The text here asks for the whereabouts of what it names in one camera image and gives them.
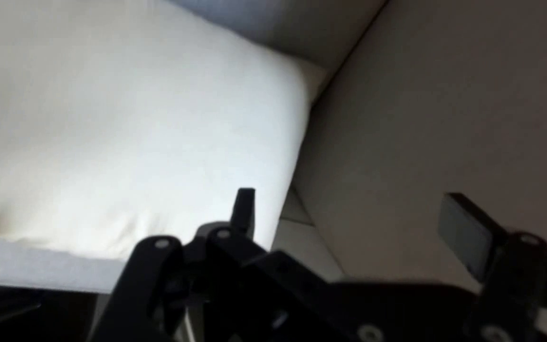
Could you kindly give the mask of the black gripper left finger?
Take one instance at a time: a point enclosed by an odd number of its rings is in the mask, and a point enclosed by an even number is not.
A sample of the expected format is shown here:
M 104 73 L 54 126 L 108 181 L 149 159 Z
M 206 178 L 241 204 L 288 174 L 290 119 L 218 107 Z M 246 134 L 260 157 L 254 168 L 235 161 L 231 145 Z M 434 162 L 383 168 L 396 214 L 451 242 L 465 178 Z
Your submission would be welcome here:
M 233 208 L 229 223 L 243 237 L 254 237 L 254 218 L 256 218 L 256 189 L 254 187 L 239 187 L 235 193 Z

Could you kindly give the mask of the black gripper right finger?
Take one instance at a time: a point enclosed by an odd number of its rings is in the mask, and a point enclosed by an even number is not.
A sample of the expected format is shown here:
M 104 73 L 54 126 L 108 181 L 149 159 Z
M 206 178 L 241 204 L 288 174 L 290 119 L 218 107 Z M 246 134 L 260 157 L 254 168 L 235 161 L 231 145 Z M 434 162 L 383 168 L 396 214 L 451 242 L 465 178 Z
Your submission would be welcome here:
M 465 193 L 448 191 L 438 212 L 438 237 L 463 267 L 482 282 L 507 231 Z

